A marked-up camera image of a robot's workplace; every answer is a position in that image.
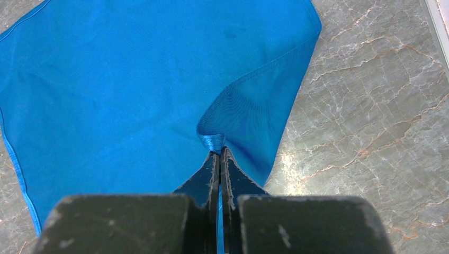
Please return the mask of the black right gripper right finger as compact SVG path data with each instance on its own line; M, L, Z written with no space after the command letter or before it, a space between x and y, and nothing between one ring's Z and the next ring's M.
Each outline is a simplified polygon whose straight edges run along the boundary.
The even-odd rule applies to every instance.
M356 196L273 196L220 156L225 253L393 253L375 208Z

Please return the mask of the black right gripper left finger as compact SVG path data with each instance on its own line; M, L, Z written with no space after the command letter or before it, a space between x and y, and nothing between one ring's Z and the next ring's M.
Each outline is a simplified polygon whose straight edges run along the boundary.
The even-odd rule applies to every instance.
M170 194L72 195L52 209L35 253L216 253L220 157Z

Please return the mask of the blue cloth napkin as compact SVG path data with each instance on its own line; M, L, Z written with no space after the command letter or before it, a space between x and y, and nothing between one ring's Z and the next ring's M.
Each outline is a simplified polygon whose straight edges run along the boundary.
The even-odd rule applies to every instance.
M1 35L1 126L40 236L72 195L170 194L223 148L261 188L311 1L45 1Z

